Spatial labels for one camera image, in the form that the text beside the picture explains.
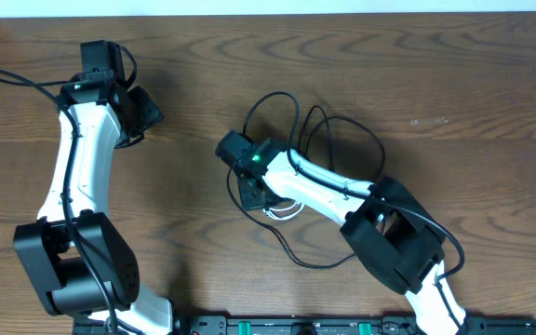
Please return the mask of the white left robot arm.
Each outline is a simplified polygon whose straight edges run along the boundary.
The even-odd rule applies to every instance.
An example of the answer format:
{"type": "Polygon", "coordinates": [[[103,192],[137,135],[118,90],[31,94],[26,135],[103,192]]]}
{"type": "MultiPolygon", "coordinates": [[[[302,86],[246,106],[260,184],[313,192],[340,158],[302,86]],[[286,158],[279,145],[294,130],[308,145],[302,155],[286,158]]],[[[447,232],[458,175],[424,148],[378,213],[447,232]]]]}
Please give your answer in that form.
{"type": "Polygon", "coordinates": [[[13,246],[50,315],[68,315],[75,334],[170,334],[170,301],[141,283],[132,249],[109,219],[113,154],[144,138],[164,116],[126,75],[127,49],[85,42],[82,71],[62,84],[60,148],[34,223],[16,228],[13,246]]]}

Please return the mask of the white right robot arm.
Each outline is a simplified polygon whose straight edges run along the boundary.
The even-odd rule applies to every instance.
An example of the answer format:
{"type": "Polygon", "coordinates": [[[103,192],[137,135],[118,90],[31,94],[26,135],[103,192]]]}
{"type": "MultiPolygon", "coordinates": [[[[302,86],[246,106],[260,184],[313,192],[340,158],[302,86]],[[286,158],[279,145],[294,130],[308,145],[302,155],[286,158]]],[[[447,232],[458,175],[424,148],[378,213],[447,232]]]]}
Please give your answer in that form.
{"type": "Polygon", "coordinates": [[[448,270],[443,245],[458,240],[399,181],[353,180],[306,160],[290,145],[261,145],[230,131],[215,152],[243,184],[242,201],[268,208],[287,200],[305,205],[340,226],[362,265],[409,301],[420,331],[463,334],[466,312],[448,284],[462,269],[448,270]]]}

